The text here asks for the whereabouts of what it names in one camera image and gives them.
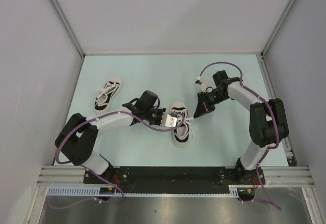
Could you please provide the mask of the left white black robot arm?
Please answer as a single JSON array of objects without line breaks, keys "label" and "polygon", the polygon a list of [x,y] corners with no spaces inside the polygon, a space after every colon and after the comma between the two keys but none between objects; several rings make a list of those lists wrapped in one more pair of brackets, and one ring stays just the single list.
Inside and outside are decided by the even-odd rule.
[{"label": "left white black robot arm", "polygon": [[60,165],[83,166],[95,173],[101,183],[112,179],[112,165],[94,147],[97,138],[121,127],[140,122],[160,126],[166,108],[160,107],[158,96],[146,90],[140,98],[134,98],[121,108],[88,119],[80,113],[73,114],[55,140],[56,162]]}]

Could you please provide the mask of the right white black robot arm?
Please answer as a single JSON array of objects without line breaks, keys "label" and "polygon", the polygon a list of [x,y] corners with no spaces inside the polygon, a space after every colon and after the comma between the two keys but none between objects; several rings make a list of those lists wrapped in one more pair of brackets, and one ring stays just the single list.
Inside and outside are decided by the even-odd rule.
[{"label": "right white black robot arm", "polygon": [[289,135],[285,108],[281,99],[265,99],[243,84],[240,77],[228,77],[226,71],[213,75],[215,88],[210,88],[198,77],[201,87],[197,93],[194,118],[209,114],[215,105],[231,99],[250,113],[249,134],[251,142],[245,153],[238,158],[233,177],[241,184],[259,178],[259,167],[270,150],[276,149],[281,140]]}]

